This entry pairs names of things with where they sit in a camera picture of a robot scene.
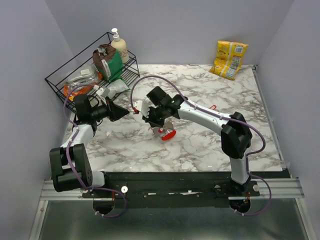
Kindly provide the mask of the metal red key organizer plate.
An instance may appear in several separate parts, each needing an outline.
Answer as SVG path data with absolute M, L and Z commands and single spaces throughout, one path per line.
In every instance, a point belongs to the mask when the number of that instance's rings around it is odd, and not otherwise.
M 170 121 L 166 122 L 163 127 L 151 127 L 150 129 L 152 130 L 152 133 L 162 141 L 171 140 L 177 133 Z

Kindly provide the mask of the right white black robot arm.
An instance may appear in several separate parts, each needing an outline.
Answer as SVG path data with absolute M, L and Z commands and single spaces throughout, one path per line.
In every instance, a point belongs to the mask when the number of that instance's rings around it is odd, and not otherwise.
M 154 107 L 148 106 L 144 101 L 136 101 L 133 107 L 152 128 L 164 129 L 165 119 L 174 117 L 196 123 L 218 134 L 221 149 L 230 159 L 230 191 L 236 196 L 247 192 L 251 177 L 245 154 L 251 146 L 253 135 L 241 113 L 218 113 L 188 101 L 182 94 L 170 97 L 159 86 L 151 90 L 147 98 Z

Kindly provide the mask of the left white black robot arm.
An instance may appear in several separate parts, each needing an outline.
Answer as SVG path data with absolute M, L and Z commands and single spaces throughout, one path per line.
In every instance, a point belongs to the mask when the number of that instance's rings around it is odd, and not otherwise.
M 111 185 L 105 181 L 104 173 L 92 171 L 86 146 L 95 136 L 98 122 L 107 118 L 115 122 L 129 114 L 129 111 L 107 98 L 102 105 L 92 107 L 86 94 L 73 99 L 76 114 L 71 122 L 70 137 L 60 147 L 49 152 L 51 179 L 57 192 L 93 188 L 101 198 L 107 197 Z

